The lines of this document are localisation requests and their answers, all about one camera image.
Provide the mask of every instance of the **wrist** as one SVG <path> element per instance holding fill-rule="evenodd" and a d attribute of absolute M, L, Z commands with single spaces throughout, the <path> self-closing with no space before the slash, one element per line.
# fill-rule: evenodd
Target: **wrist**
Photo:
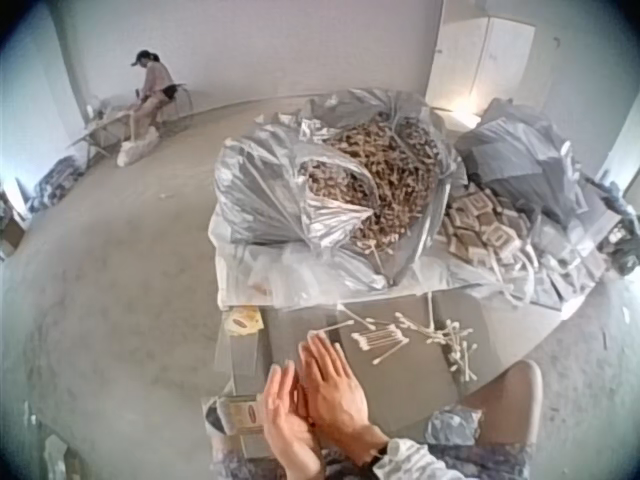
<path fill-rule="evenodd" d="M 389 443 L 382 430 L 375 425 L 366 425 L 341 436 L 336 445 L 358 466 L 365 465 L 378 455 L 378 451 Z"/>

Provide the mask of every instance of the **sleeve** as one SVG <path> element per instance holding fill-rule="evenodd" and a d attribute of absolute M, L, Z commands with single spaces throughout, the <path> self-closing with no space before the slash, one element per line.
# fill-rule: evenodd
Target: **sleeve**
<path fill-rule="evenodd" d="M 153 86 L 155 85 L 155 76 L 155 65 L 154 62 L 151 62 L 147 66 L 147 73 L 144 77 L 144 85 L 142 86 L 142 91 L 140 92 L 140 98 L 145 98 L 153 93 L 152 90 Z"/>
<path fill-rule="evenodd" d="M 373 467 L 380 480 L 420 478 L 421 480 L 464 480 L 456 470 L 429 453 L 429 447 L 407 439 L 393 439 L 387 454 Z"/>

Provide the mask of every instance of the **hand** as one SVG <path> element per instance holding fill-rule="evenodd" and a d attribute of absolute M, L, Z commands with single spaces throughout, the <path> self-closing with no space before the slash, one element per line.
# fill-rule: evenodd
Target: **hand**
<path fill-rule="evenodd" d="M 264 435 L 288 480 L 324 478 L 324 461 L 307 422 L 306 397 L 293 362 L 274 365 L 262 395 Z"/>
<path fill-rule="evenodd" d="M 369 462 L 389 438 L 369 422 L 362 386 L 342 348 L 323 334 L 300 344 L 309 415 L 318 430 L 356 464 Z"/>

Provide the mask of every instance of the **pile of cotton swabs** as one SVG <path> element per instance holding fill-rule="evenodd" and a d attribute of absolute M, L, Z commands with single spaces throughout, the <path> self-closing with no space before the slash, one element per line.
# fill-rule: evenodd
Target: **pile of cotton swabs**
<path fill-rule="evenodd" d="M 445 322 L 446 327 L 442 330 L 437 330 L 433 322 L 433 299 L 431 293 L 428 294 L 427 300 L 429 304 L 428 327 L 417 324 L 400 312 L 396 312 L 395 322 L 383 322 L 372 318 L 364 319 L 344 305 L 338 304 L 338 310 L 349 315 L 351 320 L 317 331 L 326 332 L 354 325 L 355 323 L 362 324 L 367 330 L 351 334 L 351 337 L 357 342 L 362 351 L 368 352 L 377 348 L 389 348 L 384 354 L 372 360 L 371 363 L 373 365 L 378 365 L 409 343 L 409 338 L 404 335 L 403 330 L 418 332 L 426 337 L 426 344 L 435 343 L 448 347 L 447 358 L 451 364 L 450 371 L 459 372 L 461 381 L 477 380 L 476 375 L 469 368 L 469 356 L 478 348 L 478 345 L 474 343 L 469 346 L 469 343 L 464 340 L 467 335 L 473 332 L 473 329 L 462 330 L 459 322 L 447 320 Z"/>

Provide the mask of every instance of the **white bag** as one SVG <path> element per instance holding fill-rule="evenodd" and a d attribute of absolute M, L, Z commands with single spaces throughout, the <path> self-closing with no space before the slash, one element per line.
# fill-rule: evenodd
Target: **white bag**
<path fill-rule="evenodd" d="M 122 142 L 120 153 L 118 153 L 117 164 L 119 167 L 126 167 L 137 162 L 145 155 L 151 153 L 151 150 L 160 142 L 160 135 L 155 127 L 149 127 L 149 131 L 144 138 L 135 142 Z"/>

